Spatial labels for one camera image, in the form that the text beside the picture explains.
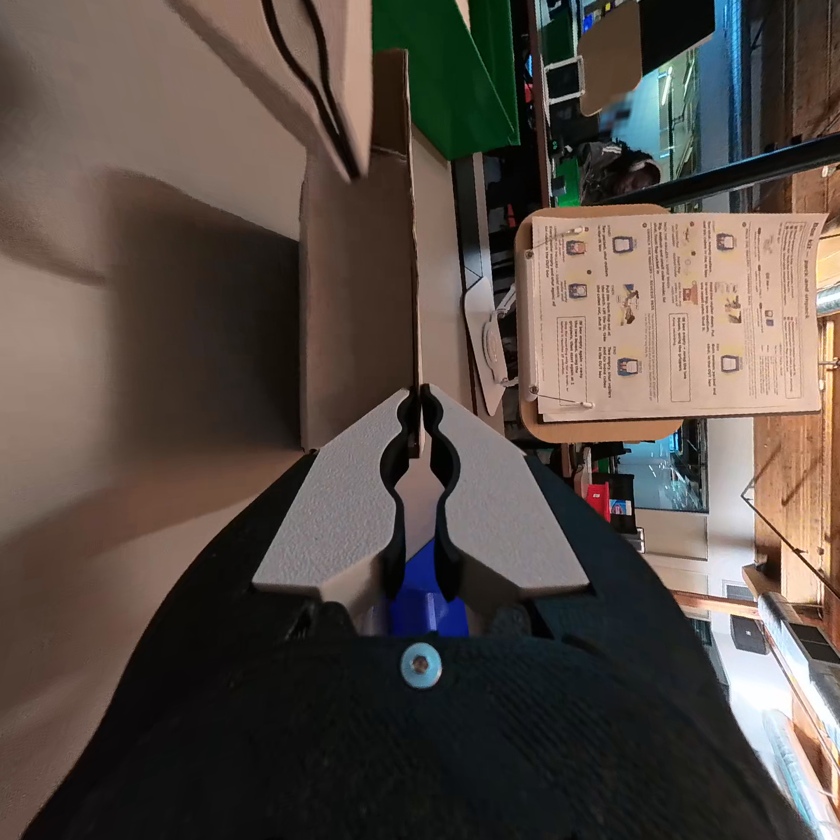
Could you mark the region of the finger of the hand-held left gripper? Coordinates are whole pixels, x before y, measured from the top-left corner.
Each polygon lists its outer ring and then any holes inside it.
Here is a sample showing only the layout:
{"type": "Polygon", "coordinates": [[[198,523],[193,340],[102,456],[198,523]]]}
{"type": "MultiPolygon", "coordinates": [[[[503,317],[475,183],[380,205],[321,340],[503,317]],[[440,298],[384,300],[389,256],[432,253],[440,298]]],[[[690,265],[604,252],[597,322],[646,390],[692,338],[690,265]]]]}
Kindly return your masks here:
{"type": "Polygon", "coordinates": [[[268,113],[310,152],[348,176],[322,80],[320,1],[170,1],[167,6],[213,51],[268,113]]]}
{"type": "Polygon", "coordinates": [[[373,122],[371,1],[320,1],[325,38],[322,76],[348,176],[366,176],[373,122]]]}

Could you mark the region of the white cardboard mailer box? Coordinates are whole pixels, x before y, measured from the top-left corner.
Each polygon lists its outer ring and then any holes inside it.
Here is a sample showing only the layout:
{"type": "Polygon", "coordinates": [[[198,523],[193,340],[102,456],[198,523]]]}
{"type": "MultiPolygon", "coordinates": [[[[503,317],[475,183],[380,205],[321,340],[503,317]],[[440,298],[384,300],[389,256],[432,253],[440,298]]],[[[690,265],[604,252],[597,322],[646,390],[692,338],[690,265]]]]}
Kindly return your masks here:
{"type": "Polygon", "coordinates": [[[419,360],[409,56],[373,58],[367,176],[310,153],[301,189],[300,430],[320,448],[402,389],[419,360]]]}

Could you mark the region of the blue plastic bin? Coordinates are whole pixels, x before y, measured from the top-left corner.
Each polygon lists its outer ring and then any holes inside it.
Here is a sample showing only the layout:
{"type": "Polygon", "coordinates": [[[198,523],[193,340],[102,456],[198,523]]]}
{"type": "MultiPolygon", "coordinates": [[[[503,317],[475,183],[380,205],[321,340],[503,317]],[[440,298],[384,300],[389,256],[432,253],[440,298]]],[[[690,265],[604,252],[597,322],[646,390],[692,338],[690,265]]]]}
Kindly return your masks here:
{"type": "Polygon", "coordinates": [[[469,635],[466,605],[458,597],[447,601],[438,585],[435,548],[432,539],[406,562],[402,586],[386,607],[388,636],[469,635]]]}

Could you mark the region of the green plastic bin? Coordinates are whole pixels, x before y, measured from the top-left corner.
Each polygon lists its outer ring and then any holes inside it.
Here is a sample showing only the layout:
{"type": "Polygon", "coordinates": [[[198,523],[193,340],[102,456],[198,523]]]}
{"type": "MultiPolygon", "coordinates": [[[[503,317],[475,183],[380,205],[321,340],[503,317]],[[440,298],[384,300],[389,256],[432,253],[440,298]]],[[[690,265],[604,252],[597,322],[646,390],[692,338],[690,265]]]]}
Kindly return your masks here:
{"type": "Polygon", "coordinates": [[[374,52],[407,52],[413,123],[447,161],[520,144],[510,5],[372,3],[374,52]]]}

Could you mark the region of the black desk panel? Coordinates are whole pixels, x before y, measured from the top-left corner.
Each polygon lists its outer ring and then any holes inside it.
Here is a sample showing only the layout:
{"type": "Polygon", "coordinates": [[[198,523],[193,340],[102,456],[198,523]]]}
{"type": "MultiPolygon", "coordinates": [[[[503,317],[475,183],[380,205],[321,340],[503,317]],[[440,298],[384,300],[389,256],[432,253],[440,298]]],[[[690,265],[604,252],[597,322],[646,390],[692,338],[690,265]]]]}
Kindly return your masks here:
{"type": "Polygon", "coordinates": [[[491,278],[484,156],[475,153],[450,165],[458,240],[460,275],[464,293],[482,277],[491,278]]]}

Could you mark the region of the black monitor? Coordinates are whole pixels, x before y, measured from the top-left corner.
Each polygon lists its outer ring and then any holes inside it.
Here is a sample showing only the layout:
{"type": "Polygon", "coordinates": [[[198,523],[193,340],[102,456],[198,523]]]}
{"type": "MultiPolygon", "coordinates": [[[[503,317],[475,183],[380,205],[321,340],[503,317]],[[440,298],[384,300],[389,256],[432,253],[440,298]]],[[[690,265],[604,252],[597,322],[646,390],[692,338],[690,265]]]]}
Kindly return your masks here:
{"type": "Polygon", "coordinates": [[[642,71],[648,73],[711,37],[714,1],[639,1],[642,71]]]}

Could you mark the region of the white stand base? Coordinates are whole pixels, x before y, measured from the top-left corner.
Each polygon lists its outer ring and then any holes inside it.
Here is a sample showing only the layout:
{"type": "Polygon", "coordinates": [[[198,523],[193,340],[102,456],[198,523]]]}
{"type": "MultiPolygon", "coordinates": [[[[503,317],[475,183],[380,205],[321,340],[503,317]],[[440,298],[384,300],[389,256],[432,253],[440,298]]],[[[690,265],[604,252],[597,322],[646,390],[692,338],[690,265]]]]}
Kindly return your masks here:
{"type": "Polygon", "coordinates": [[[463,309],[486,413],[496,417],[506,391],[518,386],[517,338],[503,334],[503,328],[516,329],[516,287],[497,301],[491,276],[481,276],[466,290],[463,309]]]}

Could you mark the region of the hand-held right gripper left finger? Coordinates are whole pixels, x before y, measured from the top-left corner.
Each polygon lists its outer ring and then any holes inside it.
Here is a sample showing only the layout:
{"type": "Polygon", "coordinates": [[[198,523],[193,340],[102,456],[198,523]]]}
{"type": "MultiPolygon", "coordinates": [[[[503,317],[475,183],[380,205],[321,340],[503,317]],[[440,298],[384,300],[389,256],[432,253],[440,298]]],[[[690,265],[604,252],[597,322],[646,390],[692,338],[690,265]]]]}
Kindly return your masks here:
{"type": "Polygon", "coordinates": [[[395,392],[320,448],[253,577],[257,590],[339,603],[352,616],[395,598],[406,565],[396,486],[417,409],[414,394],[395,392]]]}

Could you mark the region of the printed instruction sheet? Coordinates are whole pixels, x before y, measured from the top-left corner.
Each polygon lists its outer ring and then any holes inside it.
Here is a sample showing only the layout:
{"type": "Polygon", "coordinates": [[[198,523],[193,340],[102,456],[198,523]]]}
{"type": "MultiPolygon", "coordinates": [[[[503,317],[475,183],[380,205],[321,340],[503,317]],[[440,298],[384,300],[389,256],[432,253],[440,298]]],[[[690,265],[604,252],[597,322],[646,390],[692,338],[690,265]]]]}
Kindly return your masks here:
{"type": "Polygon", "coordinates": [[[817,413],[825,213],[533,215],[520,383],[546,423],[817,413]]]}

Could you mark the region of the silver ventilation duct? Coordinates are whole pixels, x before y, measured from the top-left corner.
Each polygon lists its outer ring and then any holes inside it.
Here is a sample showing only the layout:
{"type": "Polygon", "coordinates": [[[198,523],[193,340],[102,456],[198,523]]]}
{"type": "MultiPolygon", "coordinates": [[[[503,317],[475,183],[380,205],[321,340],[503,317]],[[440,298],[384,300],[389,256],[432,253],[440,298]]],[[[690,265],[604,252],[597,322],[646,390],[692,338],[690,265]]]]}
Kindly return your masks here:
{"type": "Polygon", "coordinates": [[[823,630],[781,594],[758,600],[765,639],[791,689],[791,714],[764,730],[785,792],[815,838],[839,838],[839,657],[823,630]]]}

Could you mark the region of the wooden background stand board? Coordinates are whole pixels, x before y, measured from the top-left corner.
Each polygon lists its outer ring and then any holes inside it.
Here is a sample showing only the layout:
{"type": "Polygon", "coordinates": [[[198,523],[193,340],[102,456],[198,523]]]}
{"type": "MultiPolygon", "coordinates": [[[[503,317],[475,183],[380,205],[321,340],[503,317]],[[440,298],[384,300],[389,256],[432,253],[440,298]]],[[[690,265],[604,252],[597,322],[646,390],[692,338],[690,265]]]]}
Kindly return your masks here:
{"type": "Polygon", "coordinates": [[[594,116],[619,102],[641,81],[640,18],[638,2],[624,2],[581,37],[578,57],[583,69],[583,116],[594,116]]]}

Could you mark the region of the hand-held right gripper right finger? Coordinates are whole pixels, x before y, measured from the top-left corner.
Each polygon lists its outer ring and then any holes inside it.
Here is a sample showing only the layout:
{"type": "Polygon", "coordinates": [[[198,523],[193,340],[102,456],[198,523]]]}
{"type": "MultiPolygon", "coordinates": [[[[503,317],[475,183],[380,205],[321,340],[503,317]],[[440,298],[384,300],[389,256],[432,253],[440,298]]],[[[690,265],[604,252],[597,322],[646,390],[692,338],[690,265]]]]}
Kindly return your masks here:
{"type": "Polygon", "coordinates": [[[424,427],[442,490],[434,569],[447,601],[489,619],[503,606],[589,587],[520,449],[436,385],[424,387],[424,427]]]}

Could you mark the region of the white frame stand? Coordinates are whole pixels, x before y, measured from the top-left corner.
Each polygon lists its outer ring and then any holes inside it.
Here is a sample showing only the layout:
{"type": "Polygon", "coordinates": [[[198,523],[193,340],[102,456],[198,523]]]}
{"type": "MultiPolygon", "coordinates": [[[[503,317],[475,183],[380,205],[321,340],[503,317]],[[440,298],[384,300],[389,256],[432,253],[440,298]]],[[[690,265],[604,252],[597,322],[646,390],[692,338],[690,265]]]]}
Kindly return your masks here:
{"type": "Polygon", "coordinates": [[[543,101],[547,109],[552,106],[580,100],[585,94],[585,68],[583,56],[542,64],[543,101]]]}

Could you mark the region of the black metal pole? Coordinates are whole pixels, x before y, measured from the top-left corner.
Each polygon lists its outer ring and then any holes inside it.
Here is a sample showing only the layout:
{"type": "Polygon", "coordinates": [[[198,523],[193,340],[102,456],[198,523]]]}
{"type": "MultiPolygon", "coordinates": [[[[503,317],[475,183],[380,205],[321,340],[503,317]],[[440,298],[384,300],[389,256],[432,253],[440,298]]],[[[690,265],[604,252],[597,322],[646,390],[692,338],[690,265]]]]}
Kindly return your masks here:
{"type": "Polygon", "coordinates": [[[839,162],[839,133],[787,146],[713,170],[601,200],[598,207],[654,204],[671,208],[773,182],[839,162]]]}

